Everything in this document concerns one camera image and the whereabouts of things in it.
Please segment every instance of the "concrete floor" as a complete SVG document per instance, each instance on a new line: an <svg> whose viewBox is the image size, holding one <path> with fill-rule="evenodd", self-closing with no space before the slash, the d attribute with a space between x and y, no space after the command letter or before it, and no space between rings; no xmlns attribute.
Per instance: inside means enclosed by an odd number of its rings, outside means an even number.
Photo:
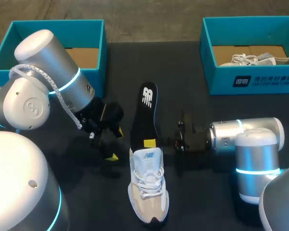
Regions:
<svg viewBox="0 0 289 231"><path fill-rule="evenodd" d="M109 42L198 40L206 16L289 15L289 0L0 0L12 20L104 19Z"/></svg>

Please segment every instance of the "white shoelace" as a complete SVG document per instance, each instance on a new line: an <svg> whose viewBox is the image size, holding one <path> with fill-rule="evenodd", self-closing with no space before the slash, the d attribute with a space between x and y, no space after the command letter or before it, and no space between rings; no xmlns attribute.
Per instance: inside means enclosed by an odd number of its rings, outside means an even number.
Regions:
<svg viewBox="0 0 289 231"><path fill-rule="evenodd" d="M232 56L232 63L239 63L241 65L257 65L258 59L255 55L235 54Z"/></svg>
<svg viewBox="0 0 289 231"><path fill-rule="evenodd" d="M135 169L134 174L138 180L137 185L140 189L140 195L142 199L162 194L162 180L164 176L163 167L160 167L158 174L149 172L145 173L143 177L140 177Z"/></svg>

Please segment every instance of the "insole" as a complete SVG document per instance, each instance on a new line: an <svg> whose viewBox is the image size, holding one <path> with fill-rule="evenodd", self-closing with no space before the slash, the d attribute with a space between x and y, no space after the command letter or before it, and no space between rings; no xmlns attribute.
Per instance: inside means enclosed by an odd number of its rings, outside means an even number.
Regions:
<svg viewBox="0 0 289 231"><path fill-rule="evenodd" d="M158 88L155 83L143 83L137 97L137 107L131 128L131 150L133 152L157 146L158 134L155 129L155 109Z"/></svg>

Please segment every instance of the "blue box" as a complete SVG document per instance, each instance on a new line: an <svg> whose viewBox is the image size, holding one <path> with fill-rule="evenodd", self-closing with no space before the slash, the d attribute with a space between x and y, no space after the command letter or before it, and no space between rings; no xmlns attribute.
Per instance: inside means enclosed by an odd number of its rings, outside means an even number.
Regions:
<svg viewBox="0 0 289 231"><path fill-rule="evenodd" d="M289 57L289 16L203 18L199 49L211 95L289 93L289 65L218 66L212 48L257 45L282 46Z"/></svg>
<svg viewBox="0 0 289 231"><path fill-rule="evenodd" d="M107 39L103 20L44 20L12 21L0 45L0 86L9 79L9 70L17 65L14 50L30 34L48 29L54 33L65 48L98 48L97 68L81 68L95 88L96 95L103 97Z"/></svg>

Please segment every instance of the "shoe tongue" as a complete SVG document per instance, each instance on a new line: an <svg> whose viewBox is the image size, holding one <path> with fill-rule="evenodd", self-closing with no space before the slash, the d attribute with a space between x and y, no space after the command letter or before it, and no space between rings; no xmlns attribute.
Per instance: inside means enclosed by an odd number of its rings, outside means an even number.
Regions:
<svg viewBox="0 0 289 231"><path fill-rule="evenodd" d="M257 65L276 65L275 58L263 59L257 62Z"/></svg>
<svg viewBox="0 0 289 231"><path fill-rule="evenodd" d="M263 59L268 59L268 58L273 58L273 57L274 57L273 55L271 55L270 53L267 52L267 53L264 53L264 54L257 56L257 59L259 61L261 61Z"/></svg>
<svg viewBox="0 0 289 231"><path fill-rule="evenodd" d="M134 167L140 177L145 173L159 172L161 152L160 148L147 148L134 152Z"/></svg>

